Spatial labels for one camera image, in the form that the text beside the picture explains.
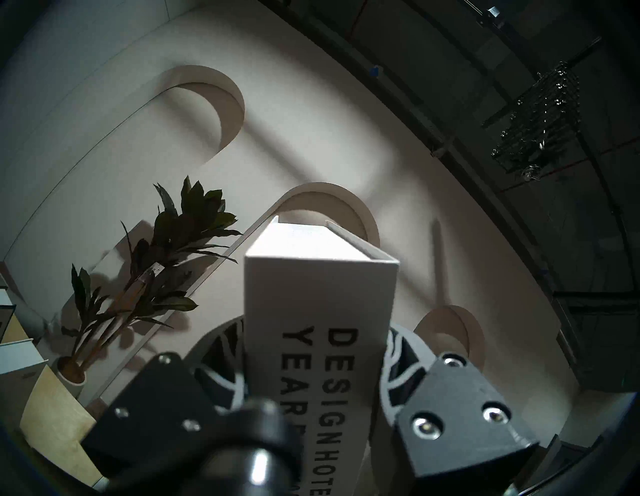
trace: arched niche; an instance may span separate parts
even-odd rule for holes
[[[467,357],[480,371],[484,367],[484,332],[467,309],[448,305],[432,310],[414,331],[436,354],[452,351]]]

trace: pipe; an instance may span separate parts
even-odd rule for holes
[[[553,297],[582,300],[638,300],[640,291],[554,291]]]

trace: bolt head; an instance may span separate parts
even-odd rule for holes
[[[490,424],[506,424],[509,422],[509,415],[502,408],[496,406],[485,408],[482,415]]]
[[[200,431],[200,423],[197,420],[186,419],[182,421],[182,428],[187,432],[198,432]]]
[[[442,435],[442,430],[433,422],[423,417],[413,420],[413,432],[419,438],[434,440]]]
[[[129,411],[123,406],[119,406],[118,408],[113,410],[113,413],[115,413],[116,417],[118,417],[119,419],[126,419],[129,416]]]

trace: white pot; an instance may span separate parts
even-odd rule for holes
[[[54,363],[54,370],[53,370],[56,374],[56,377],[60,379],[60,382],[62,382],[62,384],[64,384],[65,388],[67,388],[67,391],[69,391],[74,398],[77,398],[78,396],[80,396],[80,393],[82,392],[82,389],[86,384],[86,374],[84,375],[84,381],[82,381],[80,384],[71,382],[69,379],[66,379],[66,377],[62,375],[60,370],[58,370],[58,360],[59,358],[56,359]]]

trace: wooden panel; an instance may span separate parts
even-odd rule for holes
[[[3,342],[28,339],[15,315]],[[80,482],[93,486],[102,474],[80,446],[95,420],[62,385],[48,365],[29,396],[20,421],[27,443]]]
[[[9,325],[6,327],[4,336],[2,338],[2,344],[14,341],[22,341],[23,339],[29,339],[22,326],[15,317],[15,314],[11,317]]]

